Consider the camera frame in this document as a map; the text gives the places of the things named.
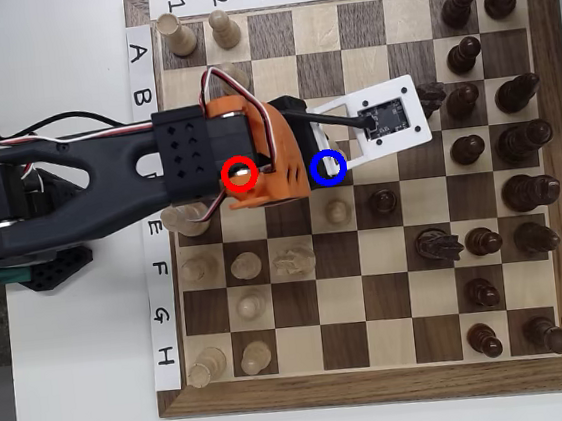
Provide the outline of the orange and black gripper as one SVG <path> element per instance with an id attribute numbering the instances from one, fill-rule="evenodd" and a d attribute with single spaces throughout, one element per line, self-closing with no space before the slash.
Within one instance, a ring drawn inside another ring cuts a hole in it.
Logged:
<path id="1" fill-rule="evenodd" d="M 231 161 L 232 157 L 243 156 L 258 169 L 256 184 L 248 191 L 227 189 L 226 195 L 234 199 L 229 204 L 232 210 L 308 198 L 312 188 L 335 186 L 341 181 L 337 173 L 328 171 L 324 161 L 310 163 L 320 150 L 310 122 L 296 117 L 285 119 L 282 114 L 283 110 L 304 113 L 303 100 L 278 97 L 264 108 L 272 123 L 274 152 L 268 149 L 261 113 L 243 96 L 227 95 L 207 104 L 206 124 L 217 169 L 228 170 L 228 177 L 237 186 L 248 182 L 251 175 L 240 175 L 238 171 L 249 166 L 241 160 Z"/>

